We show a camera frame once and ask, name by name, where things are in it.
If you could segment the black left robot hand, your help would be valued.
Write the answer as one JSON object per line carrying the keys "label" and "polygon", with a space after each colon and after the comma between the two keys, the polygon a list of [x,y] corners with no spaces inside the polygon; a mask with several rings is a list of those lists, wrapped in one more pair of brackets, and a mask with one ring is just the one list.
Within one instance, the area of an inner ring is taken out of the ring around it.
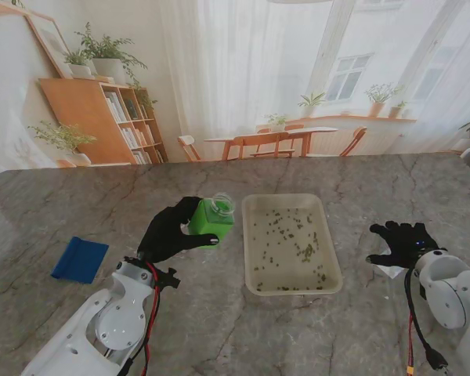
{"label": "black left robot hand", "polygon": [[168,206],[154,216],[148,226],[138,248],[137,255],[149,263],[168,260],[181,251],[219,243],[213,233],[187,235],[181,225],[186,225],[192,218],[199,197],[183,197],[175,206]]}

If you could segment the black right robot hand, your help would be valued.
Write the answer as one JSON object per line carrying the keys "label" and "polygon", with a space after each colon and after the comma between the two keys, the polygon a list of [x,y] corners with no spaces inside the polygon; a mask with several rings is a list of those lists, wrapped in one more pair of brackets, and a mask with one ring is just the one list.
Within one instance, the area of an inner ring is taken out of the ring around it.
{"label": "black right robot hand", "polygon": [[410,269],[418,259],[428,252],[440,250],[436,241],[428,234],[425,224],[416,222],[397,223],[387,221],[383,226],[373,224],[370,231],[379,235],[388,245],[389,255],[368,255],[366,261],[377,266],[398,266]]}

